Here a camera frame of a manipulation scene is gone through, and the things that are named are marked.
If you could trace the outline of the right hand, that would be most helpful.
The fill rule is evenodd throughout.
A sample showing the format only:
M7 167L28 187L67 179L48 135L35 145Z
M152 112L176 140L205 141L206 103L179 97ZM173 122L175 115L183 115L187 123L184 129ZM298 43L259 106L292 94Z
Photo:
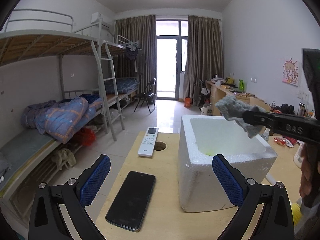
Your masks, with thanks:
M300 179L300 188L299 194L302 199L308 196L312 190L311 178L312 178L312 168L308 161L308 154L306 150L306 144L303 145L301 151L301 157L303 158L301 165L301 179Z

